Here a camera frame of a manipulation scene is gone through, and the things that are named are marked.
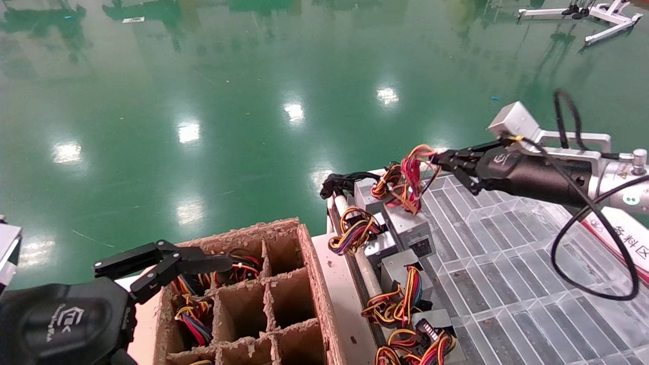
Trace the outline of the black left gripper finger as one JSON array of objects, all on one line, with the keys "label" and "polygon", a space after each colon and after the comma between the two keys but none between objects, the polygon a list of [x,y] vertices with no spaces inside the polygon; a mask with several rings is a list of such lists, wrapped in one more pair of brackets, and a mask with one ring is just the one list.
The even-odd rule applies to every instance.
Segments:
[{"label": "black left gripper finger", "polygon": [[133,300],[144,304],[180,275],[229,272],[232,265],[229,254],[207,255],[199,247],[158,240],[95,263],[94,275],[116,280],[146,269],[130,286]]}]

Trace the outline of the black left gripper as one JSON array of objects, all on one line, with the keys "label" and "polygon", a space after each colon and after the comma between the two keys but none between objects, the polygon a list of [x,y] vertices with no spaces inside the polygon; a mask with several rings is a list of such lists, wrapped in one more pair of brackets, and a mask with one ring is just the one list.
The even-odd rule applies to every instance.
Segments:
[{"label": "black left gripper", "polygon": [[8,291],[1,363],[138,365],[127,353],[136,322],[130,293],[105,277]]}]

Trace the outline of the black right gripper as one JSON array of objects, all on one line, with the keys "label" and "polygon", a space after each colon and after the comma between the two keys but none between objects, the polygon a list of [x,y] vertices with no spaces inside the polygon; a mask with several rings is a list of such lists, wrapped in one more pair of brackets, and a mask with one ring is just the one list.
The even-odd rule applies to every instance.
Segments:
[{"label": "black right gripper", "polygon": [[[442,148],[435,154],[435,163],[441,163],[442,170],[450,172],[473,196],[484,188],[557,205],[585,205],[577,190],[543,156],[501,148],[500,142],[462,149]],[[477,160],[476,174],[470,162]]]}]

